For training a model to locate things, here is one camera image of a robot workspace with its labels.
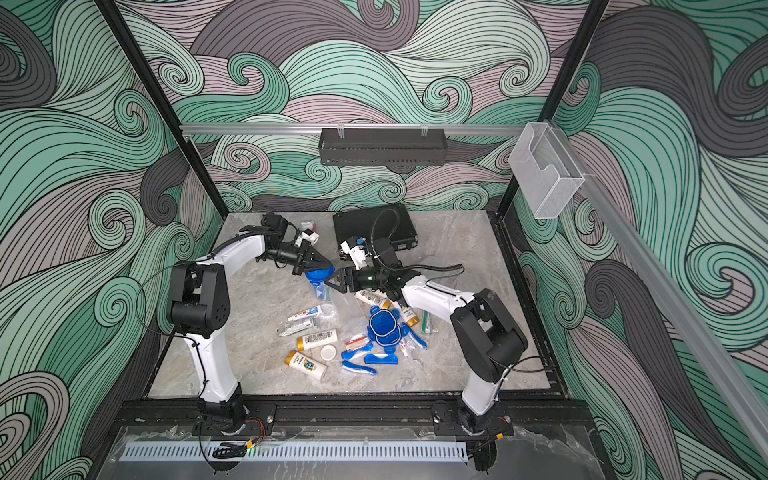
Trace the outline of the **blue-lid container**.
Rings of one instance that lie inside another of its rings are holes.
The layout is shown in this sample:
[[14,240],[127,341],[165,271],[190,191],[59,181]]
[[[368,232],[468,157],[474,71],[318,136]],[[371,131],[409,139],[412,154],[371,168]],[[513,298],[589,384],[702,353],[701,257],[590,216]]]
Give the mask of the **blue-lid container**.
[[330,288],[325,284],[325,280],[331,277],[335,273],[333,266],[327,269],[307,271],[305,277],[312,287],[315,297],[325,302],[330,297]]
[[324,321],[335,321],[338,318],[338,310],[332,303],[323,303],[318,306],[318,318]]

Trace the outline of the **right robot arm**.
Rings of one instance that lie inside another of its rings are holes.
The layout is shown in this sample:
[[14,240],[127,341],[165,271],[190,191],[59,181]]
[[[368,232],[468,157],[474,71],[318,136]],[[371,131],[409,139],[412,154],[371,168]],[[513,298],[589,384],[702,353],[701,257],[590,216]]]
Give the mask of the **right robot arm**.
[[499,413],[502,384],[528,348],[526,336],[494,291],[455,290],[428,278],[420,267],[345,267],[323,283],[342,294],[378,290],[402,309],[414,307],[448,322],[470,368],[455,421],[469,435],[490,430]]

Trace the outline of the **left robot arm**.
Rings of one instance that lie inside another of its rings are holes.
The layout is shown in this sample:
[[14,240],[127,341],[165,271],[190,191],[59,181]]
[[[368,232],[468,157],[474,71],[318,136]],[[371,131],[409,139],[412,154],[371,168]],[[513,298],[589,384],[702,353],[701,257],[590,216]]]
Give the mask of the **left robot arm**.
[[248,262],[262,259],[286,264],[294,275],[332,267],[310,237],[301,235],[295,242],[283,237],[266,227],[250,227],[206,256],[171,269],[168,320],[192,356],[201,417],[224,435],[240,433],[249,420],[226,344],[225,325],[231,313],[228,279]]

